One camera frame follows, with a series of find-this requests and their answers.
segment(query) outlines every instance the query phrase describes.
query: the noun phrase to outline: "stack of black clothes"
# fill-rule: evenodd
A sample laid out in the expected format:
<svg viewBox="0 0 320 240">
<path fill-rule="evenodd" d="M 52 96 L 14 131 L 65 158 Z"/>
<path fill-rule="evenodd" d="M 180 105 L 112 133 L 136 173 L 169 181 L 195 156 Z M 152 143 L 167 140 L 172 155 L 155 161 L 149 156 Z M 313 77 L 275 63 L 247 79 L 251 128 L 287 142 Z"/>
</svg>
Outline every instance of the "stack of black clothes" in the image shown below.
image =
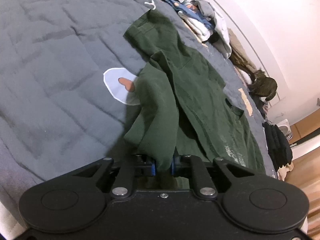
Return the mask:
<svg viewBox="0 0 320 240">
<path fill-rule="evenodd" d="M 290 144 L 278 126 L 265 122 L 263 127 L 267 139 L 268 153 L 271 157 L 274 168 L 278 171 L 282 166 L 291 164 L 292 150 L 290 148 Z"/>
</svg>

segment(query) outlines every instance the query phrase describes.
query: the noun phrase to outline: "brown spot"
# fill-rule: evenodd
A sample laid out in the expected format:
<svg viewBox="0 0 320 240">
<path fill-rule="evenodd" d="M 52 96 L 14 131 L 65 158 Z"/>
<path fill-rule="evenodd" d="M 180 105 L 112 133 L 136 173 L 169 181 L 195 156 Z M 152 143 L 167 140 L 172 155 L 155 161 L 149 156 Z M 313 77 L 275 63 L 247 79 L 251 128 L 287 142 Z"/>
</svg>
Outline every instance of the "brown spot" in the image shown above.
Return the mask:
<svg viewBox="0 0 320 240">
<path fill-rule="evenodd" d="M 134 92 L 135 87 L 134 87 L 134 83 L 131 80 L 127 78 L 119 78 L 118 81 L 121 85 L 124 85 L 127 91 Z"/>
</svg>

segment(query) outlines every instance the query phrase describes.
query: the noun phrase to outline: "metal screw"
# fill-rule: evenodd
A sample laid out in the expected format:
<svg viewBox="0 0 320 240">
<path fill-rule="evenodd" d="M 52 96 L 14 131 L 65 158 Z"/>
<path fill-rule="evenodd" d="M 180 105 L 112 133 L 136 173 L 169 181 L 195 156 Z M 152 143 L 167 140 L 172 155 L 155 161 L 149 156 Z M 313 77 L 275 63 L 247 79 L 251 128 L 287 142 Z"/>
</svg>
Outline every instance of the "metal screw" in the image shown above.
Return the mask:
<svg viewBox="0 0 320 240">
<path fill-rule="evenodd" d="M 117 196 L 124 196 L 125 194 L 128 193 L 128 190 L 125 187 L 115 187 L 112 190 L 112 193 Z"/>
<path fill-rule="evenodd" d="M 161 197 L 161 198 L 167 198 L 167 197 L 169 197 L 169 195 L 168 195 L 167 193 L 161 193 L 161 194 L 160 194 L 160 197 Z"/>
<path fill-rule="evenodd" d="M 200 190 L 200 193 L 202 195 L 205 195 L 205 196 L 211 196 L 213 195 L 214 193 L 216 193 L 216 191 L 212 188 L 212 187 L 203 187 L 201 190 Z"/>
</svg>

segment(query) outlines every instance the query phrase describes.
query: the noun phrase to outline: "wall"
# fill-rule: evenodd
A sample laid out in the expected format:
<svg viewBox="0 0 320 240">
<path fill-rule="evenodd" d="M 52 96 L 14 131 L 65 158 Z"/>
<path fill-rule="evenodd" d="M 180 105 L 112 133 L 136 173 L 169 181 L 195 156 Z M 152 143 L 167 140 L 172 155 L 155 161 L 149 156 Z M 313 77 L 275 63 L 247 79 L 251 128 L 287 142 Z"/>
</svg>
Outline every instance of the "wall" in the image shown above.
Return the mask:
<svg viewBox="0 0 320 240">
<path fill-rule="evenodd" d="M 234 0 L 273 53 L 290 89 L 272 106 L 271 121 L 290 124 L 318 109 L 320 97 L 320 0 Z"/>
</svg>

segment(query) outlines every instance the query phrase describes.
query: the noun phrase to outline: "gray bedspread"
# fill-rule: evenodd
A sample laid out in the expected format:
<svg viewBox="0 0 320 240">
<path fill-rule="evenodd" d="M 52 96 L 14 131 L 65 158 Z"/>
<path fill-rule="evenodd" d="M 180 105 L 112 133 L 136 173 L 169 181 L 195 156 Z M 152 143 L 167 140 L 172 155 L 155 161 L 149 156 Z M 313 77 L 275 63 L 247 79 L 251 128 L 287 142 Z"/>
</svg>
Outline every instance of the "gray bedspread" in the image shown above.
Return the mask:
<svg viewBox="0 0 320 240">
<path fill-rule="evenodd" d="M 0 0 L 0 201 L 16 218 L 29 187 L 130 151 L 122 138 L 140 106 L 119 91 L 118 78 L 137 76 L 145 65 L 123 38 L 153 8 L 145 2 L 152 0 Z M 168 4 L 154 2 L 220 73 L 233 104 L 245 109 L 231 62 L 196 41 Z M 263 119 L 248 98 L 253 115 L 245 112 L 272 176 Z"/>
</svg>

